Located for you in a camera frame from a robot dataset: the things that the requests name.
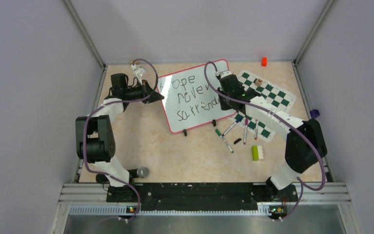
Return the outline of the pink framed whiteboard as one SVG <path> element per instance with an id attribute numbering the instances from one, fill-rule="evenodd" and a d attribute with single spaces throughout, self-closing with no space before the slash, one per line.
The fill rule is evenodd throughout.
<path id="1" fill-rule="evenodd" d="M 172 133 L 235 114 L 234 110 L 221 109 L 218 94 L 209 86 L 220 87 L 215 68 L 207 66 L 206 80 L 204 67 L 202 64 L 159 77 L 157 88 L 164 96 L 162 105 Z"/>

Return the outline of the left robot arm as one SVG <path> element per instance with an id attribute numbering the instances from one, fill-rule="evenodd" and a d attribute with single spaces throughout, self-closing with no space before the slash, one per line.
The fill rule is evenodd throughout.
<path id="1" fill-rule="evenodd" d="M 102 105 L 93 114 L 75 120 L 76 152 L 89 172 L 106 177 L 110 186 L 119 188 L 118 195 L 128 202 L 135 199 L 137 189 L 130 184 L 131 174 L 116 155 L 111 122 L 124 113 L 131 102 L 148 104 L 162 101 L 164 96 L 144 79 L 136 78 L 129 85 L 129 77 L 123 73 L 111 75 L 111 82 L 109 94 Z"/>

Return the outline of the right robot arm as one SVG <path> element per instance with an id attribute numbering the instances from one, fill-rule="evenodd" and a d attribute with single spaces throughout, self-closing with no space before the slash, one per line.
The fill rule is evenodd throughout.
<path id="1" fill-rule="evenodd" d="M 315 119 L 303 120 L 294 117 L 255 91 L 245 90 L 236 75 L 230 71 L 218 72 L 215 76 L 220 83 L 216 90 L 224 109 L 233 109 L 248 117 L 261 121 L 286 141 L 285 162 L 267 180 L 266 195 L 272 201 L 279 201 L 286 194 L 286 187 L 315 164 L 320 166 L 321 190 L 326 182 L 323 157 L 327 148 L 320 123 Z"/>

